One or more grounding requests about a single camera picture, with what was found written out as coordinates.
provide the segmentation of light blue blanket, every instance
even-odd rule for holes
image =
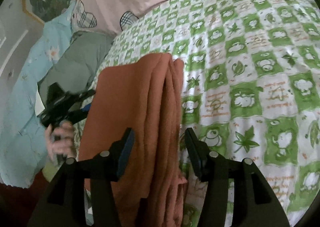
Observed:
[[[7,102],[0,133],[0,176],[7,185],[29,187],[45,165],[44,127],[35,115],[37,82],[70,46],[74,6],[73,1],[65,13],[44,25]]]

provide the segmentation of human hand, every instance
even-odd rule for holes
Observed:
[[[55,128],[52,132],[52,125],[44,132],[48,155],[53,161],[54,154],[66,155],[68,158],[76,157],[76,149],[73,142],[74,128],[73,125],[66,121],[60,127]],[[52,136],[59,136],[61,139],[52,142]]]

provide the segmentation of bed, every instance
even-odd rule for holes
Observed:
[[[95,30],[97,24],[79,26],[80,0],[70,10],[73,32]],[[183,226],[197,225],[206,193],[190,167],[183,141],[187,127],[228,159],[252,158],[292,226],[311,205],[320,180],[319,15],[314,0],[168,0],[123,27],[120,22],[124,31],[91,88],[104,68],[151,52],[169,52],[185,63],[179,154],[189,187]],[[76,125],[78,148],[84,125]],[[1,170],[5,175],[7,169]],[[226,226],[232,211],[231,181]]]

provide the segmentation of finger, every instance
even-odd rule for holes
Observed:
[[[60,127],[66,130],[74,130],[72,123],[69,121],[64,121]]]
[[[61,136],[62,138],[71,138],[74,137],[74,132],[71,129],[64,129],[64,128],[55,128],[53,131],[53,135]]]
[[[67,158],[76,158],[76,148],[72,147],[67,154]]]
[[[56,149],[55,153],[58,155],[65,155],[68,158],[75,157],[75,152],[72,148],[59,148],[59,149]]]
[[[68,148],[68,147],[73,147],[73,140],[69,138],[55,141],[52,144],[53,150],[60,149],[60,148]]]
[[[51,140],[51,134],[52,134],[52,125],[50,124],[44,131],[44,137],[46,141]]]
[[[50,159],[53,160],[51,134],[52,134],[52,125],[50,124],[49,127],[47,127],[46,130],[44,131],[44,137],[45,137],[45,141],[46,141],[48,155],[49,155]]]

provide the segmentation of red floor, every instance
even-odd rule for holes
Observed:
[[[0,184],[0,194],[14,223],[7,223],[6,227],[26,227],[37,201],[48,185],[42,172],[36,175],[35,181],[28,189]]]

